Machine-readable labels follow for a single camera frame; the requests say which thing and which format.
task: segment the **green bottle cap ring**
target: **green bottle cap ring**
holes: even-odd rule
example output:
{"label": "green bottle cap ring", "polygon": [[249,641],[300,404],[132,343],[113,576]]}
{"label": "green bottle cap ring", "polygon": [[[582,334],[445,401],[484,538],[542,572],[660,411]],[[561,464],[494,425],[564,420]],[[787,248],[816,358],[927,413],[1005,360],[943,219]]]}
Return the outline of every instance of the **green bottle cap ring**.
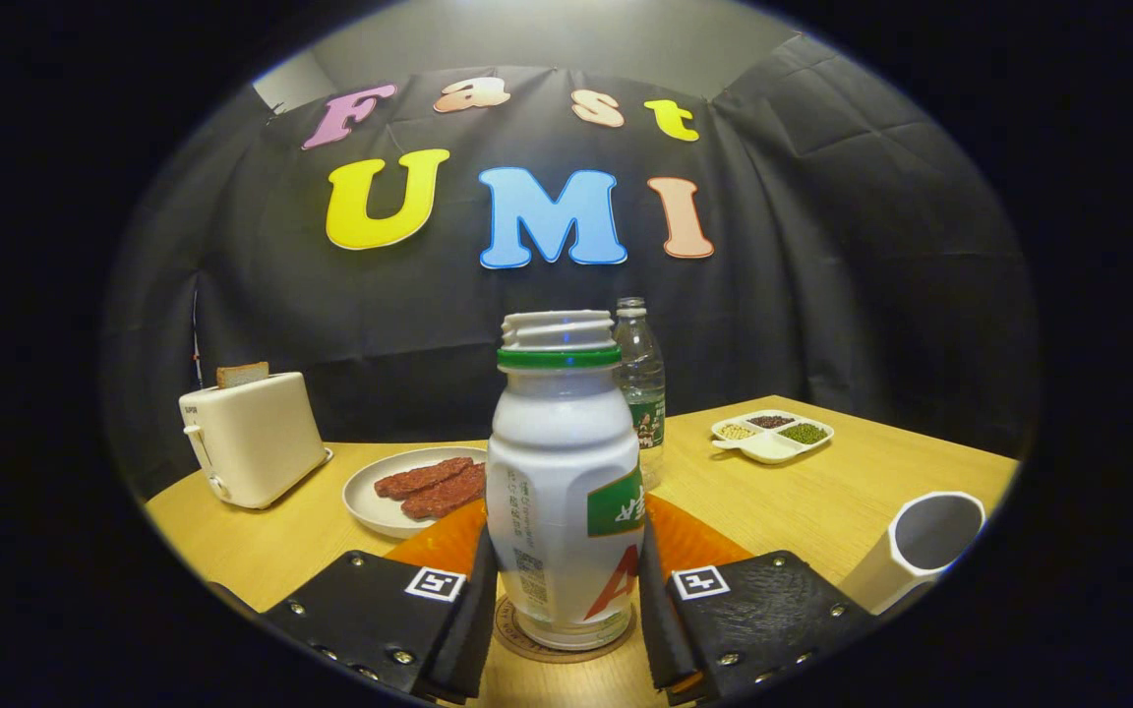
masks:
{"label": "green bottle cap ring", "polygon": [[617,364],[622,359],[620,348],[589,349],[583,351],[511,351],[497,349],[497,366],[519,369],[582,369]]}

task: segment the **colorful foam letter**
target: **colorful foam letter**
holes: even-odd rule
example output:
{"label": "colorful foam letter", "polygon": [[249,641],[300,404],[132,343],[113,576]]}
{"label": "colorful foam letter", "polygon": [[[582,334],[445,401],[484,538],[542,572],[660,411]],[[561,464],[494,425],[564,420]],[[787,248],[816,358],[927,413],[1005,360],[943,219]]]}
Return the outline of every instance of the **colorful foam letter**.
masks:
{"label": "colorful foam letter", "polygon": [[675,258],[705,258],[714,254],[715,246],[702,236],[702,224],[693,206],[697,185],[680,178],[653,178],[647,184],[662,197],[662,212],[667,215],[667,240],[662,249]]}
{"label": "colorful foam letter", "polygon": [[620,102],[605,93],[588,89],[572,91],[570,99],[576,102],[570,109],[580,117],[580,120],[607,127],[623,125],[623,116],[616,111]]}
{"label": "colorful foam letter", "polygon": [[314,133],[312,138],[305,140],[301,148],[309,150],[310,147],[318,147],[318,145],[326,145],[327,143],[347,138],[347,134],[352,133],[352,129],[347,127],[349,118],[352,118],[353,123],[364,121],[365,117],[374,111],[374,103],[378,99],[391,97],[395,92],[397,86],[389,84],[329,100],[326,102],[326,116],[323,116],[323,121],[317,125],[316,133]]}
{"label": "colorful foam letter", "polygon": [[406,201],[400,211],[385,220],[372,220],[366,214],[369,184],[385,165],[382,160],[361,160],[343,165],[330,174],[334,185],[326,210],[326,236],[334,246],[360,250],[391,246],[404,241],[421,229],[436,202],[436,171],[449,159],[449,150],[418,150],[400,157],[409,170],[406,176]]}
{"label": "colorful foam letter", "polygon": [[504,79],[496,77],[479,77],[459,80],[441,91],[444,95],[436,101],[436,112],[450,113],[471,106],[499,106],[505,103],[510,95],[504,92]]}
{"label": "colorful foam letter", "polygon": [[657,122],[662,133],[689,143],[697,139],[697,130],[684,127],[684,121],[693,120],[692,113],[678,106],[674,101],[646,101],[646,108],[653,111],[653,120]]}
{"label": "colorful foam letter", "polygon": [[629,259],[615,233],[611,189],[615,176],[597,170],[571,174],[557,199],[522,168],[494,168],[480,173],[492,189],[492,244],[480,254],[485,268],[519,268],[530,264],[531,251],[518,241],[518,224],[551,264],[562,255],[571,224],[576,245],[570,259],[577,264],[611,265]]}

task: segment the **raw steak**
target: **raw steak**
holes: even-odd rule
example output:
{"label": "raw steak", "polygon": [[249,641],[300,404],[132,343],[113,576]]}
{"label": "raw steak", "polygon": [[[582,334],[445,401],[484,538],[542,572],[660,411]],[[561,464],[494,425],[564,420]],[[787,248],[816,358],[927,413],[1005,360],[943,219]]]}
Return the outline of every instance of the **raw steak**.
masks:
{"label": "raw steak", "polygon": [[427,517],[438,519],[446,512],[484,496],[486,476],[484,462],[478,463],[478,466],[469,466],[453,478],[442,480],[434,487],[424,488],[406,498],[406,502],[400,505],[400,510],[414,520]]}
{"label": "raw steak", "polygon": [[432,487],[432,485],[452,478],[471,464],[470,458],[452,458],[444,462],[436,462],[434,466],[418,467],[418,469],[377,480],[374,483],[374,493],[378,496],[390,496],[400,502],[401,498],[408,498],[418,489]]}

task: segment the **gray wall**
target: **gray wall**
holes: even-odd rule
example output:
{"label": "gray wall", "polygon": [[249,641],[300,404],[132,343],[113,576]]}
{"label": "gray wall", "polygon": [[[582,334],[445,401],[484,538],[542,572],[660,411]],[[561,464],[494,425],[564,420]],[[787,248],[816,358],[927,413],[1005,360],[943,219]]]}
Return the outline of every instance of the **gray wall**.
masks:
{"label": "gray wall", "polygon": [[733,0],[406,0],[324,37],[255,86],[280,111],[416,71],[518,63],[714,97],[794,31]]}

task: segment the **yellow letter u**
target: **yellow letter u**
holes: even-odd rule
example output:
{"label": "yellow letter u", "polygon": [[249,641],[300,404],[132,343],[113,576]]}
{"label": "yellow letter u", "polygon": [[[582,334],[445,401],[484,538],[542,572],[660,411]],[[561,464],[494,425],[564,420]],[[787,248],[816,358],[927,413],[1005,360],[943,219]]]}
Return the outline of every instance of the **yellow letter u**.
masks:
{"label": "yellow letter u", "polygon": [[406,201],[400,211],[385,220],[372,220],[366,213],[369,184],[383,170],[382,160],[361,160],[343,165],[330,174],[334,185],[326,210],[326,236],[334,246],[360,250],[391,246],[414,236],[427,223],[436,202],[436,171],[449,159],[449,150],[418,150],[400,157],[409,170],[406,176]]}

